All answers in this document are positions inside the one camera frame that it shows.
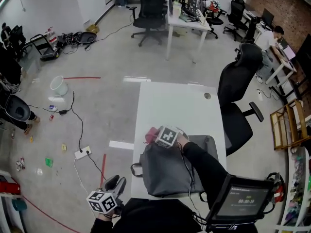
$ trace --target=display screen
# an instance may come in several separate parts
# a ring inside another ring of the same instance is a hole
[[[232,186],[217,216],[256,215],[268,192],[268,189]]]

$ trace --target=black bag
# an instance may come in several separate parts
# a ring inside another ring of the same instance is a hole
[[[215,141],[211,136],[193,135],[189,138],[190,141],[198,144],[218,159]],[[194,179],[191,193],[203,192],[204,189],[197,171],[186,157],[184,160]],[[136,175],[135,166],[142,167],[143,174]],[[148,194],[152,196],[164,197],[189,193],[191,178],[177,147],[166,149],[156,143],[147,145],[144,153],[140,155],[139,163],[131,165],[131,171],[134,176],[143,178]]]

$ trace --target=black sleeve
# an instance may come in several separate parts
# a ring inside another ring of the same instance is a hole
[[[103,221],[99,218],[95,219],[91,233],[110,233],[112,232],[113,223],[109,221]]]
[[[207,194],[208,205],[211,208],[228,173],[213,156],[193,142],[188,142],[183,151],[199,174],[202,186]]]

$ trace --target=chair armrest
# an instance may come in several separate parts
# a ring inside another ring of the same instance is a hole
[[[264,118],[263,118],[263,115],[262,115],[260,109],[257,107],[257,105],[254,102],[250,102],[249,106],[251,106],[251,109],[248,110],[248,111],[243,112],[243,115],[245,117],[247,117],[249,115],[256,114],[258,120],[260,122],[262,122]]]
[[[135,17],[135,9],[136,9],[136,8],[137,8],[136,6],[129,8],[129,10],[131,10],[132,13],[133,13],[134,21],[136,20],[136,17]]]

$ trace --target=office desk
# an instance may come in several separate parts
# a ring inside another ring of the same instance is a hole
[[[210,99],[204,97],[206,92],[211,94]],[[145,135],[149,129],[159,128],[162,125],[179,127],[188,135],[212,136],[216,143],[218,160],[226,168],[223,121],[217,91],[214,87],[142,82],[136,119],[133,163],[139,162],[139,157],[145,150]],[[131,197],[160,199],[148,195],[142,178],[135,176],[132,176]]]
[[[181,28],[190,28],[190,29],[198,29],[200,31],[202,31],[202,35],[201,35],[201,40],[200,40],[200,43],[199,43],[199,46],[197,48],[197,51],[193,57],[193,63],[196,63],[197,61],[197,58],[198,58],[198,55],[200,54],[201,52],[201,48],[203,46],[203,43],[204,43],[204,39],[205,39],[205,36],[207,34],[208,31],[211,30],[210,26],[208,25],[207,22],[205,22],[205,25],[202,26],[200,22],[185,22],[183,21],[182,19],[179,19],[179,18],[174,18],[172,16],[170,16],[170,6],[169,6],[169,3],[168,3],[168,6],[167,6],[167,10],[168,10],[168,24],[169,24],[169,39],[168,39],[168,42],[167,42],[167,50],[166,50],[166,60],[169,60],[170,58],[170,52],[171,52],[171,45],[172,45],[172,36],[173,36],[173,29],[174,29],[174,26],[175,27],[181,27]],[[204,22],[204,16],[202,15],[201,11],[198,10],[200,15],[201,15],[201,21]]]
[[[274,71],[274,73],[267,79],[267,81],[265,82],[266,84],[270,83],[271,80],[284,68],[287,67],[289,70],[291,70],[285,77],[285,79],[283,81],[281,81],[280,83],[278,83],[276,86],[280,87],[282,84],[284,84],[289,77],[294,73],[297,72],[295,67],[292,67],[288,62],[280,59],[281,64],[279,65],[279,67]]]

